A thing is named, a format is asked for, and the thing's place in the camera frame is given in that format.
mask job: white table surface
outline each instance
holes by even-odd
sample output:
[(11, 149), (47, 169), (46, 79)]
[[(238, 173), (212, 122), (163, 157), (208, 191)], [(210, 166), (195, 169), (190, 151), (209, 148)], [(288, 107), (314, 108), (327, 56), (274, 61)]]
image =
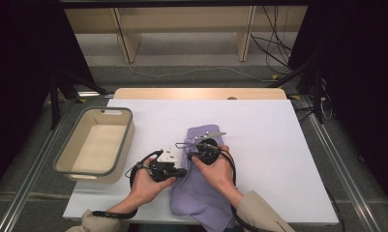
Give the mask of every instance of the white table surface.
[[(227, 135), (237, 168), (237, 187), (255, 190), (287, 222), (338, 223), (311, 152), (288, 100), (110, 100), (108, 106), (128, 107), (135, 134), (123, 173), (153, 151), (183, 142), (187, 130), (216, 124)], [(114, 184), (77, 182), (64, 218), (78, 219), (86, 209), (106, 210), (130, 192), (124, 175)], [(197, 223), (174, 216), (170, 190), (138, 209), (133, 222)]]

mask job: hand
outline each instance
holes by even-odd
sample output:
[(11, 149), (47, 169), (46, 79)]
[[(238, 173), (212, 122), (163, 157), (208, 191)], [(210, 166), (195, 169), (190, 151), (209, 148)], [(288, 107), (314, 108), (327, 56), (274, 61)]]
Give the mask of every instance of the hand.
[[(232, 157), (228, 153), (228, 146), (220, 145), (218, 148), (232, 160)], [(211, 165), (206, 165), (196, 157), (193, 157), (193, 162), (199, 168), (209, 185), (220, 192), (236, 209), (243, 194), (233, 185), (233, 172), (229, 161), (223, 156), (218, 156), (217, 160)]]
[[(149, 165), (151, 160), (146, 160), (145, 164)], [(162, 182), (155, 182), (149, 176), (148, 171), (141, 168), (136, 171), (134, 184), (128, 197), (108, 211), (117, 214), (129, 214), (139, 206), (154, 200), (162, 190), (170, 187), (175, 180), (175, 177), (171, 177)]]

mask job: floor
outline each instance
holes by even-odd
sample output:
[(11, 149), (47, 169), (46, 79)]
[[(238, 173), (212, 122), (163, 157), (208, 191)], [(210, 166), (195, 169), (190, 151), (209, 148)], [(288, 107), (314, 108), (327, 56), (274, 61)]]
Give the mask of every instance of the floor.
[[(266, 33), (256, 36), (270, 38), (270, 34)], [(97, 84), (106, 89), (124, 86), (266, 87), (273, 75), (281, 76), (279, 73), (287, 72), (278, 62), (266, 58), (255, 42), (250, 44), (247, 61), (239, 62), (233, 36), (226, 33), (144, 35), (135, 61), (130, 65), (124, 62), (115, 35), (78, 35), (77, 38)], [(284, 34), (284, 42), (288, 46), (294, 43), (295, 38), (296, 33)], [(278, 59), (283, 59), (277, 49), (273, 53)], [(289, 95), (296, 94), (296, 84), (297, 79), (294, 79), (283, 88)], [(310, 96), (292, 100), (295, 108), (310, 106), (310, 101)], [(59, 129), (55, 143), (46, 151), (43, 144), (53, 133), (50, 130), (51, 108), (45, 100), (37, 126), (32, 129), (0, 183), (0, 223), (8, 223), (8, 226), (0, 224), (3, 228), (0, 231), (65, 231), (76, 225), (76, 222), (62, 218), (75, 183), (56, 173), (52, 164), (79, 112), (87, 106), (106, 103), (107, 99), (88, 99), (69, 106), (61, 96), (62, 113), (70, 111), (66, 119), (68, 123)], [(358, 159), (348, 132), (337, 119), (337, 112), (334, 113), (336, 115), (331, 119), (324, 119), (323, 126), (316, 126), (314, 117), (308, 115), (308, 111), (296, 112), (322, 181), (335, 198), (345, 231), (388, 231), (388, 198), (366, 164)], [(323, 145), (320, 137), (324, 131), (333, 143), (330, 150)], [(334, 157), (342, 161), (342, 170), (346, 171), (342, 176), (338, 169), (341, 165)], [(31, 168), (38, 163), (40, 168), (35, 173)], [(353, 182), (354, 190), (346, 187), (346, 176)], [(26, 200), (15, 201), (15, 197), (20, 195), (26, 196)], [(359, 211), (363, 209), (361, 207), (369, 209), (373, 217), (370, 222), (367, 221), (368, 215)], [(300, 224), (293, 227), (296, 231), (343, 231), (341, 223), (330, 227)], [(127, 226), (124, 225), (121, 231), (127, 231)]]

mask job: beige tray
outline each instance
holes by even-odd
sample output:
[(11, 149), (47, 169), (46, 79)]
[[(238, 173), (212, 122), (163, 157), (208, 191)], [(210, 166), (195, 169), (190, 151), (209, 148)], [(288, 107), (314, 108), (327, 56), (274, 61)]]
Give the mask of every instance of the beige tray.
[(89, 107), (75, 122), (54, 161), (54, 169), (73, 181), (116, 182), (133, 136), (130, 109)]

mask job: person's right hand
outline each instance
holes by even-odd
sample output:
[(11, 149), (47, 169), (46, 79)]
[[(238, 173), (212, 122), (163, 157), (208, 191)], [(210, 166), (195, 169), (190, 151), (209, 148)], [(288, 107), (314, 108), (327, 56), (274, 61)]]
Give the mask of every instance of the person's right hand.
[[(232, 157), (228, 153), (228, 146), (221, 145), (218, 148), (232, 160)], [(193, 162), (199, 168), (209, 185), (219, 191), (236, 208), (243, 194), (233, 185), (233, 172), (229, 161), (223, 156), (218, 156), (217, 160), (211, 165), (206, 165), (196, 157), (193, 157)]]

